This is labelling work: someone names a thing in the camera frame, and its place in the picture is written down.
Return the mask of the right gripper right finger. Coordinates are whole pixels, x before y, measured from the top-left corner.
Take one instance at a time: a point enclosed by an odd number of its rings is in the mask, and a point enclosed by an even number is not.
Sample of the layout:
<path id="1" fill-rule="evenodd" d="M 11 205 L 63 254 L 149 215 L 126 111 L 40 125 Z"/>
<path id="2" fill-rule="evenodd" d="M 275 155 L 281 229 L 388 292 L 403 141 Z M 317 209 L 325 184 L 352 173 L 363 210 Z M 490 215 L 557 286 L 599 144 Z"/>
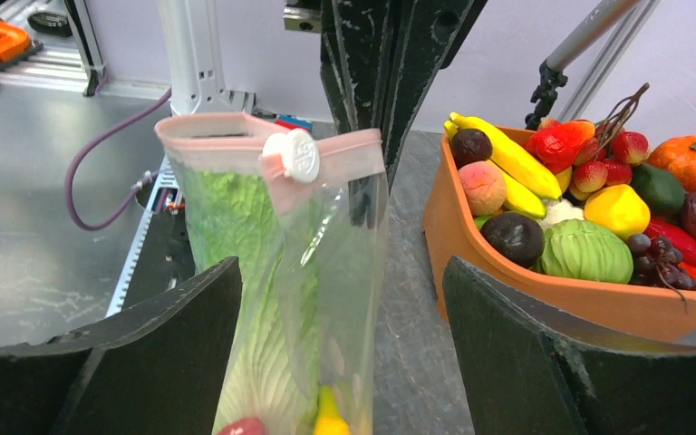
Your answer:
<path id="1" fill-rule="evenodd" d="M 443 290 L 479 434 L 696 434 L 696 346 L 560 310 L 454 256 Z"/>

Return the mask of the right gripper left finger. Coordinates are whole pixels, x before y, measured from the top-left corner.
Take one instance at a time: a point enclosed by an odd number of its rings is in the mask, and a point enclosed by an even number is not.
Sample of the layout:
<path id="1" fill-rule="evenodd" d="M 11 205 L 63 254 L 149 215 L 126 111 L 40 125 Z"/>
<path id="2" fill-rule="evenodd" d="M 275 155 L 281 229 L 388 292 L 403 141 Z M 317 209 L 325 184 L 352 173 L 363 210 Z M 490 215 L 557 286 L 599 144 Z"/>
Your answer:
<path id="1" fill-rule="evenodd" d="M 228 257 L 46 343 L 0 347 L 0 434 L 209 434 L 241 289 Z"/>

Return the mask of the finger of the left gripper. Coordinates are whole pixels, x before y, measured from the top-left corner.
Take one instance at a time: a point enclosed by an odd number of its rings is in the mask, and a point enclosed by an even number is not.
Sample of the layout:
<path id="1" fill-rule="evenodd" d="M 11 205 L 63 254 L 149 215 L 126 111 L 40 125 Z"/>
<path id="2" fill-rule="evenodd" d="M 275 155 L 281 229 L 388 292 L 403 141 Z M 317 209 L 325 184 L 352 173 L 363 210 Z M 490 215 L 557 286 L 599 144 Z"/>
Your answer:
<path id="1" fill-rule="evenodd" d="M 447 68 L 486 6 L 485 1 L 393 1 L 390 69 L 385 75 L 381 131 L 387 180 L 441 69 Z"/>
<path id="2" fill-rule="evenodd" d="M 390 43 L 389 1 L 321 3 L 321 78 L 340 133 L 382 124 Z"/>

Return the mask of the green napa cabbage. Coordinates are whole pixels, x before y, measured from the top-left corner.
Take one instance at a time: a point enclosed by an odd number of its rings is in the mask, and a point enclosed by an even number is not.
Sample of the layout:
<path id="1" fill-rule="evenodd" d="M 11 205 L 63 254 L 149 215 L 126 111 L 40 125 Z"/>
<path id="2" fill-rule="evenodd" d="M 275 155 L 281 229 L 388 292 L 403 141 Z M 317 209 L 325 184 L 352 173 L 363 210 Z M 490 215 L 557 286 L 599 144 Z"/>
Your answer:
<path id="1" fill-rule="evenodd" d="M 214 430 L 258 418 L 269 434 L 301 434 L 314 400 L 297 388 L 272 272 L 281 258 L 281 228 L 265 181 L 256 175 L 181 169 L 186 224 L 202 272 L 234 256 L 242 293 L 234 342 Z"/>

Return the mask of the clear zip top bag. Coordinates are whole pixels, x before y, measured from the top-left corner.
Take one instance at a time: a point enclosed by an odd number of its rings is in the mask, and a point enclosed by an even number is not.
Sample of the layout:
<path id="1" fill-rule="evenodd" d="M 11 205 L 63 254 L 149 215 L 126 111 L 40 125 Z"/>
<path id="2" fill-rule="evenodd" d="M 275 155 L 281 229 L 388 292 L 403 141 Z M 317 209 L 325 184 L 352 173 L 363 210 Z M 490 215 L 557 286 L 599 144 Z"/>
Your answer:
<path id="1" fill-rule="evenodd" d="M 272 272 L 299 391 L 333 389 L 352 434 L 372 432 L 374 333 L 389 241 L 382 135 L 317 140 L 241 112 L 174 116 L 155 127 L 179 184 L 193 169 L 261 177 L 281 228 Z M 179 188 L 185 199 L 182 187 Z"/>

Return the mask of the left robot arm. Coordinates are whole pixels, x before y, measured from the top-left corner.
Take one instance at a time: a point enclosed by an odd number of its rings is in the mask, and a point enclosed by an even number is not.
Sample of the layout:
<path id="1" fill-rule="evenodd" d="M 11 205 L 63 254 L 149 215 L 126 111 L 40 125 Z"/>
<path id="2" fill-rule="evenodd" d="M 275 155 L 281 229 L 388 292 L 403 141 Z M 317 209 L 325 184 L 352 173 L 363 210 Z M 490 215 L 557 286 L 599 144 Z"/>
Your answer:
<path id="1" fill-rule="evenodd" d="M 393 180 L 430 87 L 485 7 L 483 1 L 289 1 L 288 29 L 318 33 L 321 78 L 340 132 L 378 128 Z M 174 113 L 251 111 L 250 92 L 222 76 L 217 2 L 161 1 Z"/>

